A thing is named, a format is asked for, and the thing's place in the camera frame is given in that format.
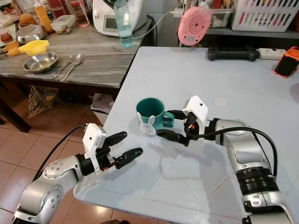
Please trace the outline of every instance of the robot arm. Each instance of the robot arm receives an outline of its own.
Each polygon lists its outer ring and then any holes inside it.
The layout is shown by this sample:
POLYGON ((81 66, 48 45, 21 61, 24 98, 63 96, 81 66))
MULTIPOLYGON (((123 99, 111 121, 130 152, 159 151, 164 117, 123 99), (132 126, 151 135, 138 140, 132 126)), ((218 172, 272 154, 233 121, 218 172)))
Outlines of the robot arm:
POLYGON ((131 149, 118 158, 109 154, 109 146, 119 143, 126 136, 126 132, 121 132, 106 138, 104 129, 89 124, 83 138, 85 154, 49 164, 40 177, 24 190, 13 224, 48 224, 65 194, 84 176, 93 172, 98 174, 112 166, 120 169, 140 156, 143 153, 141 148, 131 149))
POLYGON ((240 120, 214 119, 206 127, 207 107, 198 96, 188 100, 182 111, 169 112, 177 119, 185 120, 186 136, 171 130, 157 130, 158 136, 185 146, 189 145, 190 140, 204 138, 215 141, 227 149, 233 171, 240 184, 243 206, 250 214, 242 220, 243 224, 296 224, 285 196, 276 184, 277 167, 272 174, 263 150, 253 133, 249 131, 252 128, 248 124, 240 120))

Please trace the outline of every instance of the teal mug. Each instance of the teal mug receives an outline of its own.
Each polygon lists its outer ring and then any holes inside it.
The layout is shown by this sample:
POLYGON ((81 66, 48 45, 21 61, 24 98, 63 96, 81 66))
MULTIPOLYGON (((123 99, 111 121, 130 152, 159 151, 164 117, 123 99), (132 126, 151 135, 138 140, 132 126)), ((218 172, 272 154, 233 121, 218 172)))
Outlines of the teal mug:
POLYGON ((163 127, 173 127, 174 115, 165 111, 164 103, 157 98, 145 98, 136 106, 136 112, 140 113, 144 123, 148 123, 150 117, 155 116, 155 122, 152 125, 155 130, 163 127))

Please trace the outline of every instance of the stainless steel bowl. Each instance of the stainless steel bowl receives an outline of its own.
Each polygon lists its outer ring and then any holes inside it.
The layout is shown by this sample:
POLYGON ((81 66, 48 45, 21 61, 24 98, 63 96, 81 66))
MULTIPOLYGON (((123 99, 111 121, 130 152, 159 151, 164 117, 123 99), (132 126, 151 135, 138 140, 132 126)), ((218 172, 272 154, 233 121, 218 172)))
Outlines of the stainless steel bowl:
POLYGON ((47 34, 45 27, 30 24, 19 29, 16 32, 17 41, 19 43, 28 43, 30 41, 41 40, 47 34))
POLYGON ((29 58, 23 65, 24 70, 32 73, 42 73, 53 69, 58 62, 57 54, 44 52, 29 58))

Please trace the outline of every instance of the pink device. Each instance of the pink device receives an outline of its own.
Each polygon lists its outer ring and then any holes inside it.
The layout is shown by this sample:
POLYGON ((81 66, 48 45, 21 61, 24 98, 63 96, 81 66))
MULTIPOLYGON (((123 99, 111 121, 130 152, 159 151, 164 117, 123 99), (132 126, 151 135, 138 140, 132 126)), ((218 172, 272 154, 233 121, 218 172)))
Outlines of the pink device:
POLYGON ((210 10, 201 6, 185 12, 178 28, 178 38, 184 45, 197 44, 206 34, 211 24, 210 10))

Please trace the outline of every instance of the gray marble table top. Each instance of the gray marble table top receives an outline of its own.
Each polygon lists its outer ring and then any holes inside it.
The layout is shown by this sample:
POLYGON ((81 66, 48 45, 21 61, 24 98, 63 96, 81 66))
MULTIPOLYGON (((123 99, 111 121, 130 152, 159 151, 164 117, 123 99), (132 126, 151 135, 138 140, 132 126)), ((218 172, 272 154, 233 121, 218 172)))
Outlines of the gray marble table top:
MULTIPOLYGON (((133 33, 133 37, 145 34, 150 24, 151 21, 148 19, 145 25, 133 33)), ((73 69, 66 83, 120 88, 143 38, 134 39, 134 45, 125 48, 121 46, 118 37, 97 33, 90 26, 77 27, 67 35, 47 35, 45 39, 50 43, 47 51, 58 55, 55 68, 42 74, 27 72, 23 69, 23 64, 30 57, 22 53, 0 60, 0 77, 59 82, 71 65, 68 65, 57 79, 52 79, 52 76, 68 61, 70 54, 81 53, 83 61, 73 69)))

